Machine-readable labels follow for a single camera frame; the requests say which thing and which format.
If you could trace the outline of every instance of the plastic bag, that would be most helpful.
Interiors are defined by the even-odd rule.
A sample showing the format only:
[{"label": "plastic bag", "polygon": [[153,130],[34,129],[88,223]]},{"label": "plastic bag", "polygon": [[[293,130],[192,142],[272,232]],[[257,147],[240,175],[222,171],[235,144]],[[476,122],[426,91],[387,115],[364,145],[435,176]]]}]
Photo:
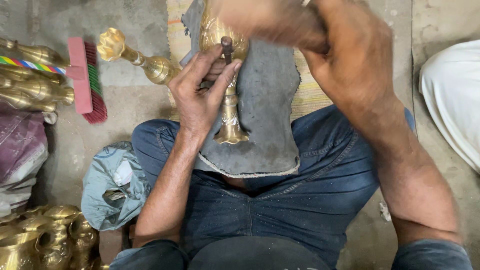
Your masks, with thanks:
[{"label": "plastic bag", "polygon": [[[114,177],[126,160],[132,169],[130,183],[118,186]],[[83,183],[82,212],[90,225],[99,231],[118,229],[136,217],[150,194],[150,185],[128,141],[109,145],[98,152]]]}]

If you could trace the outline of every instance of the white fabric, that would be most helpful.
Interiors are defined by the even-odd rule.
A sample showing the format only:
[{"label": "white fabric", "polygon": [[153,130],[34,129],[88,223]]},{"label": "white fabric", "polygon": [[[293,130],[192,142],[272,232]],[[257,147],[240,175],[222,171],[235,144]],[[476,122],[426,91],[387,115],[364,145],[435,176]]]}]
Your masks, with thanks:
[{"label": "white fabric", "polygon": [[431,57],[421,69],[419,89],[447,142],[480,173],[480,40]]}]

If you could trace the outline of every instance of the gray leather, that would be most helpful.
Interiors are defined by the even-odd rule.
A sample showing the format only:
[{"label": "gray leather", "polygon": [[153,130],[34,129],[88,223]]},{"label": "gray leather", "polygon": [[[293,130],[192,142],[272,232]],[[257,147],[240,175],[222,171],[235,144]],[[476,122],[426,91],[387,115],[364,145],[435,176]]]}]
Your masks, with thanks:
[{"label": "gray leather", "polygon": [[[194,0],[182,21],[190,31],[192,55],[199,51],[202,0]],[[201,154],[230,174],[278,173],[297,165],[298,148],[289,116],[300,84],[293,49],[251,40],[247,59],[237,82],[239,118],[250,135],[247,142],[219,145],[213,136],[220,130],[220,116],[208,134]],[[214,171],[201,160],[195,169]]]}]

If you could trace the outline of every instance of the striped rug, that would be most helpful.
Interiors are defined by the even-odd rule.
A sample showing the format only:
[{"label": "striped rug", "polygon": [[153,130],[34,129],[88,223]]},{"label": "striped rug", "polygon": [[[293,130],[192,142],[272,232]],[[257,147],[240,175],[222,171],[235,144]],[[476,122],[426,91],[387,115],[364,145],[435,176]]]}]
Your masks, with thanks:
[{"label": "striped rug", "polygon": [[[179,61],[190,51],[190,37],[185,35],[185,27],[181,23],[181,17],[187,11],[193,0],[167,0],[168,11],[168,44],[170,45],[170,60],[173,65],[180,67]],[[320,89],[313,79],[302,53],[295,50],[293,53],[295,64],[300,73],[301,83],[292,101],[292,114],[290,121],[315,110],[332,104],[332,101]],[[170,120],[178,121],[179,115],[175,100],[168,93],[172,111]]]}]

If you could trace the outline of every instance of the fingernail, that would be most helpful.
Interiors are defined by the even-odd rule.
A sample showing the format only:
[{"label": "fingernail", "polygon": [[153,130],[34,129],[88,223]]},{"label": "fingernail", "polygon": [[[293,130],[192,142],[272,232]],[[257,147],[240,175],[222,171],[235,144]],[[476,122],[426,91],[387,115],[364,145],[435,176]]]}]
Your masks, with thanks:
[{"label": "fingernail", "polygon": [[240,67],[241,67],[241,62],[238,63],[233,70],[237,72],[240,69]]}]

